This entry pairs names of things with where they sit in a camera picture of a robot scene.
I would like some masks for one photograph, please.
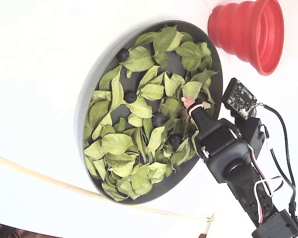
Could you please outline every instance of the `dark blueberry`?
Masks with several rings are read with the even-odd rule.
[[[126,103],[134,103],[137,100],[137,94],[134,91],[128,91],[124,95]]]
[[[152,124],[154,127],[161,126],[165,122],[166,122],[166,117],[164,114],[162,114],[161,112],[157,112],[157,113],[153,114]]]
[[[182,135],[180,134],[172,134],[169,136],[168,141],[171,145],[179,145],[182,143]]]
[[[123,62],[126,61],[129,57],[129,51],[125,48],[122,48],[118,54],[116,55],[117,59],[119,60],[119,62]]]

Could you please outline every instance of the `white table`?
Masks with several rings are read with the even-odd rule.
[[[241,80],[286,122],[298,188],[298,0],[280,0],[284,51],[277,70],[260,76],[219,49],[224,88]],[[125,34],[180,19],[207,31],[202,1],[0,1],[0,156],[69,184],[96,191],[80,161],[73,120],[80,89],[94,63]],[[259,109],[286,169],[281,126]],[[220,117],[230,118],[222,108]],[[266,177],[278,174],[269,151],[259,157]],[[285,186],[274,204],[287,208]],[[208,237],[251,237],[255,229],[224,184],[199,161],[172,191],[145,206],[188,215],[215,212]],[[59,237],[192,237],[205,223],[137,211],[33,179],[0,165],[0,223]]]

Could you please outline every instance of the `robotic arm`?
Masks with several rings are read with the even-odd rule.
[[[269,137],[266,127],[266,135],[261,132],[263,125],[261,120],[255,117],[256,98],[241,82],[233,78],[222,102],[231,110],[235,124],[226,119],[213,120],[203,109],[199,99],[191,103],[184,102],[199,130],[194,141],[198,155],[216,181],[226,183],[247,212],[257,228],[252,233],[254,238],[297,237],[295,198],[290,202],[291,216],[286,210],[278,211],[272,202],[267,181],[256,165],[256,158],[265,138]],[[292,186],[295,195],[295,186],[288,179],[286,182]]]

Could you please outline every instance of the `beige cable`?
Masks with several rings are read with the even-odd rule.
[[[71,190],[74,192],[78,192],[78,193],[81,193],[81,194],[84,194],[84,195],[87,195],[90,197],[94,197],[94,198],[97,198],[97,199],[100,199],[103,201],[113,202],[98,193],[91,192],[86,189],[76,187],[76,186],[70,185],[68,183],[56,180],[54,178],[45,176],[45,175],[35,172],[33,170],[27,169],[21,165],[18,165],[14,162],[11,162],[5,158],[0,157],[0,164],[7,166],[11,169],[17,170],[17,171],[24,173],[26,175],[29,175],[31,177],[34,177],[34,178],[40,179],[42,181],[54,184],[56,186],[63,187],[65,189],[68,189],[68,190]],[[199,220],[199,221],[205,221],[205,222],[213,221],[213,218],[210,218],[210,217],[195,217],[195,216],[182,215],[182,214],[177,214],[177,213],[173,213],[173,212],[167,212],[167,211],[161,211],[161,210],[157,210],[157,209],[153,209],[153,208],[148,208],[148,207],[144,207],[144,206],[140,206],[140,205],[132,205],[132,206],[128,205],[128,206],[131,208],[138,209],[138,210],[172,216],[172,217],[179,217],[179,218],[191,219],[191,220]]]

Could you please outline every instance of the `red silicone cup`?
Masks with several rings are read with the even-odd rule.
[[[282,9],[277,0],[217,6],[210,15],[208,33],[214,45],[250,62],[261,75],[270,75],[283,51]]]

